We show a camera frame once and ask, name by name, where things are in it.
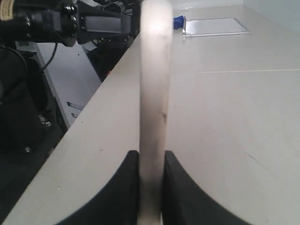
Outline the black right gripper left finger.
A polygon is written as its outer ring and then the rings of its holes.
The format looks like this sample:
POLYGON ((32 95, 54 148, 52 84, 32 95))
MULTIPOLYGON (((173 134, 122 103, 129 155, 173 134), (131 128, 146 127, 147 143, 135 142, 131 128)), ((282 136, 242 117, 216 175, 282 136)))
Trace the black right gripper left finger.
POLYGON ((108 183, 59 225, 136 225, 139 208, 139 153, 130 150, 108 183))

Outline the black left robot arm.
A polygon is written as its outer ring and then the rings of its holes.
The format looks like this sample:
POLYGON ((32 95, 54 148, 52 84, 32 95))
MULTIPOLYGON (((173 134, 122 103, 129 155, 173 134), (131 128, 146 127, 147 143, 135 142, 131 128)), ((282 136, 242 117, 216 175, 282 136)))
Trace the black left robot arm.
POLYGON ((48 94, 63 101, 51 74, 60 80, 95 73, 82 44, 135 38, 139 0, 3 0, 0 3, 0 222, 3 225, 56 225, 71 213, 54 195, 63 189, 50 179, 59 157, 75 149, 83 131, 62 130, 48 94))

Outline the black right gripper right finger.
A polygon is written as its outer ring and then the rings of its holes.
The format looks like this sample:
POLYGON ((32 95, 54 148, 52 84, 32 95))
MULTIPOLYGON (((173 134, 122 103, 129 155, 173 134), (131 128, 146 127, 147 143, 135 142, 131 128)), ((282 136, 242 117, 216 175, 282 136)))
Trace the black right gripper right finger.
POLYGON ((206 194, 170 150, 165 152, 162 220, 164 225, 248 224, 206 194))

